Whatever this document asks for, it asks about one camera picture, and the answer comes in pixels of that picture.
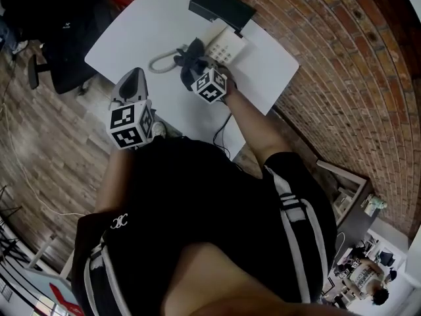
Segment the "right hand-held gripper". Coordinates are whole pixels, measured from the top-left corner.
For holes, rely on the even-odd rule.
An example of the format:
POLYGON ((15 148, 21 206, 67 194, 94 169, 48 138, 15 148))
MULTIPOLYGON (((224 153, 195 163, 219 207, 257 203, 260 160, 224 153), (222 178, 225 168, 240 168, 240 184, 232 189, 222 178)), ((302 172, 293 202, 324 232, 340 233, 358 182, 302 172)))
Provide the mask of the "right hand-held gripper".
POLYGON ((196 96, 212 105, 216 102, 225 103, 225 97, 236 87, 236 83, 226 67, 216 67, 207 68, 189 87, 196 96))

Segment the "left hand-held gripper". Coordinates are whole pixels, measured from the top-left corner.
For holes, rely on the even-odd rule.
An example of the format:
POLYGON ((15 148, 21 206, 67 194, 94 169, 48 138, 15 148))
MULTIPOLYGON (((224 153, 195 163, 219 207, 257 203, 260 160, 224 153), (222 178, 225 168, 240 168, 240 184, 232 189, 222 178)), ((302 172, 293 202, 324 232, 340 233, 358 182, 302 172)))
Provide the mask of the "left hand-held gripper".
POLYGON ((136 149, 152 141, 154 121, 145 73, 133 68, 112 89, 107 134, 119 150, 136 149))

